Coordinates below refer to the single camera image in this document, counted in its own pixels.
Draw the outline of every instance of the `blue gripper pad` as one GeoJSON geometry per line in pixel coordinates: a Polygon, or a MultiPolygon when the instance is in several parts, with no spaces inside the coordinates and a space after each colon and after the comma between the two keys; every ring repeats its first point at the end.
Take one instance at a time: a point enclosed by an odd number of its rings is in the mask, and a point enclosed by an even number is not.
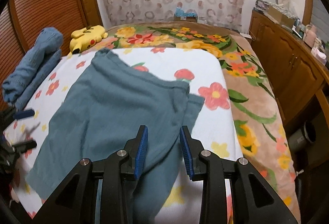
{"type": "Polygon", "coordinates": [[[190,180],[192,180],[192,178],[194,176],[193,160],[192,160],[191,151],[190,151],[189,145],[187,143],[183,128],[180,128],[180,130],[179,130],[179,140],[181,142],[181,148],[182,148],[182,152],[183,152],[186,173],[190,176],[190,180]]]}
{"type": "Polygon", "coordinates": [[[148,141],[148,129],[147,127],[145,127],[142,137],[140,139],[140,144],[135,158],[135,171],[134,171],[135,180],[139,179],[143,171],[144,160],[146,157],[147,141],[148,141]]]}

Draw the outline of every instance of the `wooden cabinet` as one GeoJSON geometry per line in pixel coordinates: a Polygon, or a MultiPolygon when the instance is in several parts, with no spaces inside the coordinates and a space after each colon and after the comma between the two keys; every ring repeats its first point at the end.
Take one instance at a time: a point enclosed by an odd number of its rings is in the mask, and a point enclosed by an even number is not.
{"type": "Polygon", "coordinates": [[[292,121],[321,88],[324,78],[303,41],[266,16],[253,12],[251,46],[261,62],[280,110],[283,124],[292,121]]]}

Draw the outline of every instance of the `white floral sheet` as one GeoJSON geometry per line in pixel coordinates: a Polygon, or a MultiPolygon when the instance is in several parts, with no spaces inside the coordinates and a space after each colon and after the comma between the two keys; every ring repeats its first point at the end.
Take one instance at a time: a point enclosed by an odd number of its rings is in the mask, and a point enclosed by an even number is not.
{"type": "MultiPolygon", "coordinates": [[[[129,48],[115,49],[113,52],[131,67],[145,73],[150,72],[163,80],[189,82],[191,93],[205,97],[205,104],[196,120],[192,137],[201,140],[205,149],[222,158],[237,160],[242,157],[222,69],[212,54],[203,50],[176,48],[129,48]]],[[[32,168],[48,135],[51,117],[94,55],[95,52],[89,52],[63,57],[26,107],[33,108],[35,116],[16,121],[5,131],[5,136],[11,144],[31,138],[37,142],[36,149],[28,151],[19,159],[13,182],[14,191],[32,218],[44,201],[25,182],[25,175],[32,168]]],[[[230,200],[228,181],[226,189],[230,200]]],[[[182,161],[170,196],[156,216],[156,223],[199,223],[201,197],[202,182],[189,180],[182,161]]],[[[231,215],[231,206],[228,206],[228,211],[231,215]]]]}

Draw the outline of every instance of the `bed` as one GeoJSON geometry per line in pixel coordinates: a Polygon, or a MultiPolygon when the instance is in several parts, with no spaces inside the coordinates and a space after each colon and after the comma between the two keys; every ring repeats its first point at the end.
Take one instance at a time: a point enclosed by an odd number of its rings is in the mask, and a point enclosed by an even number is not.
{"type": "MultiPolygon", "coordinates": [[[[63,57],[27,105],[36,110],[34,118],[14,122],[5,131],[11,144],[26,138],[38,143],[37,149],[20,158],[13,181],[30,217],[44,201],[25,183],[24,176],[47,136],[49,120],[95,52],[108,47],[137,70],[164,80],[190,82],[191,93],[205,98],[192,136],[222,158],[236,160],[243,154],[300,221],[295,171],[279,110],[264,70],[246,39],[227,29],[185,21],[123,25],[108,33],[107,39],[89,50],[63,57]],[[226,93],[230,101],[224,99],[226,93]]],[[[198,223],[201,190],[200,183],[188,180],[182,163],[156,223],[198,223]]]]}

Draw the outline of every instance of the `teal shirt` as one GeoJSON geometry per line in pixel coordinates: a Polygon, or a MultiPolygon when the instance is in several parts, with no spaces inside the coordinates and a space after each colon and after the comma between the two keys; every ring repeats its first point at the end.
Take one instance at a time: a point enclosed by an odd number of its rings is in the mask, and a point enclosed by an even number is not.
{"type": "Polygon", "coordinates": [[[204,98],[189,90],[186,82],[135,70],[109,49],[101,49],[51,118],[27,183],[46,199],[80,159],[107,158],[146,125],[143,174],[128,204],[134,222],[151,222],[178,175],[179,129],[187,125],[192,130],[203,106],[204,98]]]}

